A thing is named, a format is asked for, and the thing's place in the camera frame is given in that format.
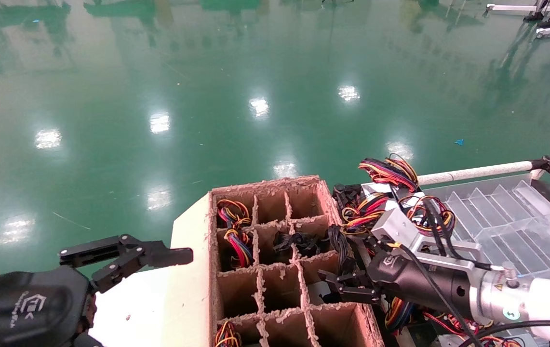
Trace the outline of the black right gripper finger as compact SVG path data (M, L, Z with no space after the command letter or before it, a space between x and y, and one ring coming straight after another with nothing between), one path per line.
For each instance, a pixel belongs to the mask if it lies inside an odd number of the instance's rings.
M343 291L345 288L374 289L374 285L365 270L356 270L342 275L326 270L318 270L318 276L321 281L327 283L331 291Z
M368 305L380 303L380 294L369 288L339 287L328 294L328 303L355 302Z

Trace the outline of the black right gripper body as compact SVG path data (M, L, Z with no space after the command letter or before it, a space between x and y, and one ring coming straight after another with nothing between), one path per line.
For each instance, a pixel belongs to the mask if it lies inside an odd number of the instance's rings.
M458 313L463 318L472 319L470 281L467 274L443 267L425 268ZM368 275L376 286L380 286L390 295L440 312L451 312L420 268L403 255L376 255L369 262Z

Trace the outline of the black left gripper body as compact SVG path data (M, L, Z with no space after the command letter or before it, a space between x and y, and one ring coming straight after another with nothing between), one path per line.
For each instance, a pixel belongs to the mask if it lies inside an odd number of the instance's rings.
M0 275L0 347L95 347L89 279L68 266Z

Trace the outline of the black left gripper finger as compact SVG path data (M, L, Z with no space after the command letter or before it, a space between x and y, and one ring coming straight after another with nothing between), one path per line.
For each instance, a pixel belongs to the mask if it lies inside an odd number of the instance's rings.
M167 248L161 240L142 241L128 234L87 242L61 250L62 266L79 268L110 261L92 275L91 283L102 294L143 267L163 268L193 261L191 248Z

